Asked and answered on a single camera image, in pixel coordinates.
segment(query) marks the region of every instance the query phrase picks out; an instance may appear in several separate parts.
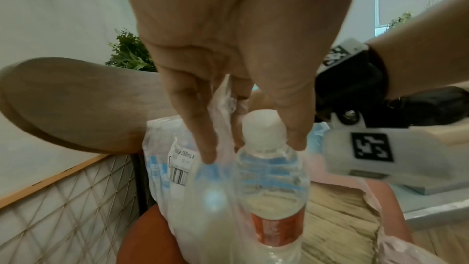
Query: white bottle cap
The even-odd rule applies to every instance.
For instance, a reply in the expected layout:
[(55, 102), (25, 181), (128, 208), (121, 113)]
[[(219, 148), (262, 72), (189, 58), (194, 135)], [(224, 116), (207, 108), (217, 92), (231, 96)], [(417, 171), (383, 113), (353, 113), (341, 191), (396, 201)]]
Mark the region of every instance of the white bottle cap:
[(287, 129), (276, 110), (255, 110), (243, 118), (243, 137), (249, 148), (275, 149), (285, 145)]

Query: human hand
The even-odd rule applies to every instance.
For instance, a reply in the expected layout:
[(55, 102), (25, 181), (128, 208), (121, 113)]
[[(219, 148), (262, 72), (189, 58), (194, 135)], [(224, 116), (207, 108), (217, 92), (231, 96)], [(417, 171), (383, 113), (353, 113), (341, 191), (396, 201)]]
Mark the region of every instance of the human hand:
[(234, 139), (255, 82), (287, 127), (288, 144), (306, 147), (314, 122), (316, 70), (351, 0), (130, 0), (140, 38), (166, 92), (193, 133), (202, 160), (216, 159), (207, 112), (213, 88), (231, 75), (238, 106)]

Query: metal lattice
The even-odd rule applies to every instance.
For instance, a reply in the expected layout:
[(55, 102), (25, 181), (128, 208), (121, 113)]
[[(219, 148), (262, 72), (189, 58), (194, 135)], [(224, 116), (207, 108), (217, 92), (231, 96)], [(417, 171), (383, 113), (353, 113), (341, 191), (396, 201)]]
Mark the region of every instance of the metal lattice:
[(0, 263), (113, 264), (137, 217), (130, 157), (108, 157), (2, 209)]

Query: curved wooden backrest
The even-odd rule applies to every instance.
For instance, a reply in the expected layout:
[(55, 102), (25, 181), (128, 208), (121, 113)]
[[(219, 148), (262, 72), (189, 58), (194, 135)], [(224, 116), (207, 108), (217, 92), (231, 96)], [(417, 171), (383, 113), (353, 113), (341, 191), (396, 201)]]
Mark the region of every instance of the curved wooden backrest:
[(0, 111), (40, 139), (104, 154), (138, 152), (148, 120), (177, 114), (157, 73), (68, 58), (0, 70)]

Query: orange label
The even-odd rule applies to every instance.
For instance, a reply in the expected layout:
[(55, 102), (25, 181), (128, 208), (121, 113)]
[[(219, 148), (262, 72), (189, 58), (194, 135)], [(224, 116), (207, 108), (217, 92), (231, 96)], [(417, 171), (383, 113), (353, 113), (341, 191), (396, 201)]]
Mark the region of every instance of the orange label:
[(257, 240), (273, 247), (284, 246), (297, 240), (303, 234), (305, 207), (303, 206), (296, 214), (280, 220), (267, 220), (251, 214)]

